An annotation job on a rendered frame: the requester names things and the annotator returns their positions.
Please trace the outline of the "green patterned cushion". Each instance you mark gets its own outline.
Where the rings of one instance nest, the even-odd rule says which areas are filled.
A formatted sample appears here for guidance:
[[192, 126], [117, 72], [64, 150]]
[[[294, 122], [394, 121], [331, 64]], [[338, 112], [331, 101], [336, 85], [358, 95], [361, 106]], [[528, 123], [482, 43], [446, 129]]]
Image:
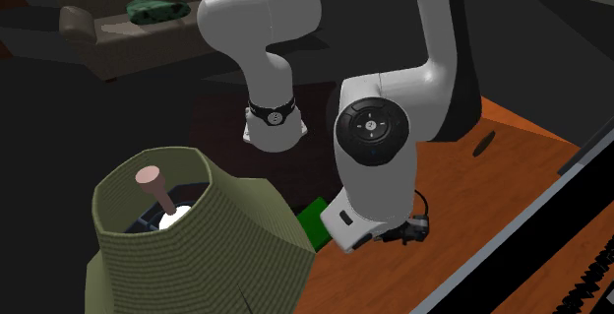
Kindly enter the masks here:
[[184, 0], [133, 0], [125, 8], [129, 21], [138, 26], [178, 20], [192, 11]]

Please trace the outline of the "brown sofa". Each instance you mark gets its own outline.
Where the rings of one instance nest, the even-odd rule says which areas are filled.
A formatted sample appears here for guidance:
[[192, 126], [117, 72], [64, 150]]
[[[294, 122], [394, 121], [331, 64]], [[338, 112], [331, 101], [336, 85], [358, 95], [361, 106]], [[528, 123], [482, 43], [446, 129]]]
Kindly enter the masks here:
[[153, 25], [130, 22], [134, 0], [57, 0], [59, 32], [98, 78], [117, 77], [211, 53], [196, 22], [201, 0], [184, 0], [191, 13]]

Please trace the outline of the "green shade table lamp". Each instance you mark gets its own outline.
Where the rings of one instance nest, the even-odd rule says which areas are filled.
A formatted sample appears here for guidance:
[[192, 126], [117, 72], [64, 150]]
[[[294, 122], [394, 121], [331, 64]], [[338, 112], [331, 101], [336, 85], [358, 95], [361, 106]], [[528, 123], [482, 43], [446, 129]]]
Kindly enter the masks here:
[[[132, 233], [156, 202], [135, 180], [148, 165], [167, 190], [207, 187], [170, 227]], [[316, 256], [268, 180], [234, 177], [194, 148], [127, 159], [95, 187], [92, 220], [85, 314], [292, 314]]]

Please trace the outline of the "black flat screen grey frame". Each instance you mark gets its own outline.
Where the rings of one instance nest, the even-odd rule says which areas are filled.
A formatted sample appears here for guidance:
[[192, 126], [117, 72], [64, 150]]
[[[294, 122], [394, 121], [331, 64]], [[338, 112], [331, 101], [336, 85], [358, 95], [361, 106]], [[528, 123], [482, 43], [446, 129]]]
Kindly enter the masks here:
[[614, 202], [614, 116], [558, 171], [560, 178], [409, 314], [492, 314]]

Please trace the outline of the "brown wooden table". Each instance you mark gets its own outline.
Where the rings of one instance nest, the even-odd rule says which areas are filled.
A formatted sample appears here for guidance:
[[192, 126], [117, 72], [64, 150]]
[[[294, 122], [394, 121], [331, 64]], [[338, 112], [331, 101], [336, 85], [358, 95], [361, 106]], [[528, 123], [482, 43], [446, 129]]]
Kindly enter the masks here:
[[[472, 152], [489, 132], [479, 156]], [[460, 141], [417, 147], [417, 212], [423, 242], [368, 242], [346, 254], [330, 243], [316, 255], [294, 314], [409, 314], [560, 178], [580, 148], [488, 102]], [[558, 314], [564, 297], [614, 235], [614, 202], [548, 259], [492, 314]]]

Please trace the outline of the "dark oval disc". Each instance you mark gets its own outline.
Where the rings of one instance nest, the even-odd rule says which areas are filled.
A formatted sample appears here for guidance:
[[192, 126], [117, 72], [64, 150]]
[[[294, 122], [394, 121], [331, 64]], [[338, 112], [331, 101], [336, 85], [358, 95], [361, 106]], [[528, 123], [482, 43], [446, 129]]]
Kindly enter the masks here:
[[472, 152], [472, 155], [474, 157], [479, 157], [490, 146], [495, 136], [496, 136], [495, 131], [489, 132], [484, 138], [482, 138], [478, 142], [478, 144], [476, 145], [476, 147], [474, 148]]

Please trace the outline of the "green flat block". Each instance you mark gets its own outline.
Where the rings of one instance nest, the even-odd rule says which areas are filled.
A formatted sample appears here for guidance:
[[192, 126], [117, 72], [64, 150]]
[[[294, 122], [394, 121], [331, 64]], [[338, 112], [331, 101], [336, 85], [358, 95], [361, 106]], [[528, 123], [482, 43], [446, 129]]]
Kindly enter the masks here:
[[321, 220], [321, 213], [327, 206], [327, 202], [322, 197], [318, 197], [297, 215], [298, 221], [316, 252], [319, 252], [332, 239]]

